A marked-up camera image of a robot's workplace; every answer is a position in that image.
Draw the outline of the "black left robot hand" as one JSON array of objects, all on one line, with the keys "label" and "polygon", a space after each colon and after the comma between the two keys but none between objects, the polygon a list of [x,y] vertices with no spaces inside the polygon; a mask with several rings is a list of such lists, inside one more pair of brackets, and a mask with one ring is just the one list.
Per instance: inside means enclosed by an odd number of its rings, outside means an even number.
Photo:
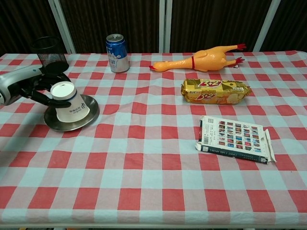
[{"label": "black left robot hand", "polygon": [[70,102],[51,99],[43,94],[41,91],[47,90],[51,92],[51,88],[56,83],[62,81],[71,81],[64,73],[53,74],[46,72],[44,69],[42,74],[36,75],[26,80],[20,81],[19,93],[22,97],[31,99],[40,104],[54,107],[54,108],[68,108],[71,106]]}]

